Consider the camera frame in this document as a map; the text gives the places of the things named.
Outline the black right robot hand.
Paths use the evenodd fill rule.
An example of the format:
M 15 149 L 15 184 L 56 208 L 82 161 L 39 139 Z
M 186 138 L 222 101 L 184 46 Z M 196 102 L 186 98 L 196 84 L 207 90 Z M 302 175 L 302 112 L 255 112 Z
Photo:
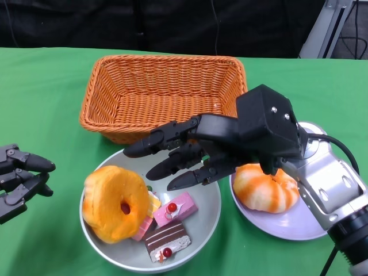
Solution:
M 266 85 L 237 97 L 236 117 L 203 113 L 172 121 L 124 149 L 129 158 L 167 150 L 168 158 L 147 172 L 157 181 L 169 176 L 167 190 L 208 185 L 244 165 L 257 163 L 275 174 L 283 160 L 302 159 L 308 141 L 291 102 Z

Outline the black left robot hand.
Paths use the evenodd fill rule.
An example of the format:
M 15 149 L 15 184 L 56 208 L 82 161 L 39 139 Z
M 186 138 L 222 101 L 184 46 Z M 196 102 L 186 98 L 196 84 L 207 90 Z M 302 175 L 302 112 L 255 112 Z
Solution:
M 42 156 L 20 151 L 17 144 L 1 147 L 1 224 L 25 212 L 26 202 L 36 194 L 53 195 L 47 181 L 55 168 Z

